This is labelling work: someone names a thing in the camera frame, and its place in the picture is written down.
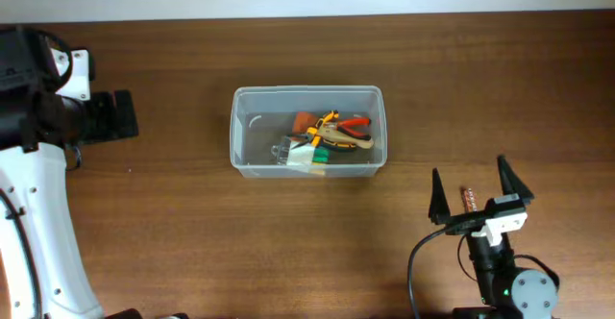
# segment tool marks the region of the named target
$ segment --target clear plastic bin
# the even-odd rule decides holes
[[[369,117],[374,147],[325,165],[279,165],[272,146],[288,135],[298,111],[338,110],[340,120]],[[242,87],[234,94],[231,163],[247,178],[370,177],[386,162],[386,117],[375,86]]]

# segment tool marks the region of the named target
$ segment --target metal tool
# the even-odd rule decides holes
[[[356,126],[369,126],[371,123],[372,120],[367,117],[358,117],[338,122],[328,122],[325,126],[357,139],[370,140],[372,137],[369,134],[356,131],[352,128]]]
[[[318,147],[322,141],[322,137],[317,135],[318,129],[325,123],[335,120],[337,118],[339,118],[339,112],[337,112],[337,110],[331,110],[323,117],[319,118],[314,126],[308,127],[305,133],[293,135],[295,137],[302,137],[306,139],[305,141],[300,142],[293,148],[298,148],[308,143],[311,143],[314,147]]]
[[[479,210],[477,209],[476,197],[474,196],[472,188],[461,188],[461,200],[463,201],[463,208],[466,213]]]
[[[306,132],[295,137],[302,137],[306,140],[297,144],[293,148],[304,146],[311,143],[314,147],[323,146],[334,151],[354,151],[357,146],[369,149],[374,146],[372,137],[350,127],[356,125],[369,125],[369,118],[354,118],[346,121],[335,122],[339,113],[333,110],[320,118],[316,124],[307,128]]]
[[[276,158],[276,163],[278,165],[286,165],[288,162],[291,144],[292,139],[289,136],[284,136],[280,145],[271,146],[271,154]]]

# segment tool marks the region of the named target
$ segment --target orange pliers handle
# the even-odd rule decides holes
[[[335,128],[345,134],[361,140],[370,140],[372,137],[366,133],[358,132],[351,129],[354,126],[369,126],[372,120],[367,117],[351,118],[344,121],[339,121],[335,124]]]

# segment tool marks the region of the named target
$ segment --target wood grain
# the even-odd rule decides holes
[[[141,135],[86,147],[67,174],[109,314],[408,317],[407,257],[434,230],[431,169],[461,211],[460,185],[481,203],[499,194],[501,153],[537,197],[512,242],[560,273],[554,314],[615,312],[613,11],[42,27],[94,54],[94,90],[135,98]],[[389,159],[376,177],[246,180],[231,167],[234,90],[289,84],[381,88]],[[417,258],[424,311],[480,304],[456,243]]]

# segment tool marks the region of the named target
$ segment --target black cable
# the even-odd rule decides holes
[[[0,199],[2,199],[4,206],[9,211],[9,215],[6,219],[12,220],[15,224],[17,235],[19,236],[19,240],[21,242],[21,248],[23,249],[23,254],[26,257],[28,273],[30,274],[30,282],[35,295],[35,318],[42,319],[42,300],[40,296],[40,285],[38,284],[37,267],[35,266],[35,259],[32,256],[32,249],[30,248],[30,243],[28,242],[28,236],[26,235],[26,231],[23,229],[23,224],[21,223],[21,215],[23,215],[24,212],[22,210],[17,212],[15,207],[12,205],[11,200],[9,200],[9,197],[2,189],[0,189]]]
[[[461,239],[459,239],[459,244],[457,245],[457,262],[459,263],[459,267],[461,267],[461,271],[463,271],[463,273],[468,276],[470,280],[478,282],[477,279],[472,277],[472,275],[470,275],[468,271],[466,271],[465,267],[463,266],[463,263],[461,262],[461,245],[463,244],[463,240],[465,239],[465,237],[466,235],[462,236]]]
[[[429,235],[425,236],[425,238],[423,238],[421,241],[419,241],[419,243],[417,243],[416,246],[414,246],[414,248],[412,249],[412,253],[410,253],[410,258],[407,261],[407,295],[410,300],[410,304],[412,305],[412,311],[414,312],[415,319],[421,319],[421,316],[419,315],[419,309],[416,306],[416,301],[414,300],[414,292],[412,291],[412,264],[414,263],[414,258],[416,257],[416,254],[419,249],[423,247],[424,244],[428,243],[439,235],[447,233],[456,228],[457,225],[452,225],[449,227],[442,228],[439,231],[430,233]]]
[[[84,162],[84,157],[81,154],[81,148],[77,145],[72,146],[73,152],[75,153],[75,165],[70,168],[66,168],[66,171],[74,171],[81,168],[82,163]]]
[[[533,261],[538,266],[540,266],[545,271],[547,276],[549,276],[553,280],[553,283],[555,284],[555,288],[559,290],[559,276],[557,276],[555,271],[552,270],[549,266],[547,266],[544,262],[540,261],[539,258],[530,256],[530,255],[516,255],[515,258],[526,258],[528,260]]]

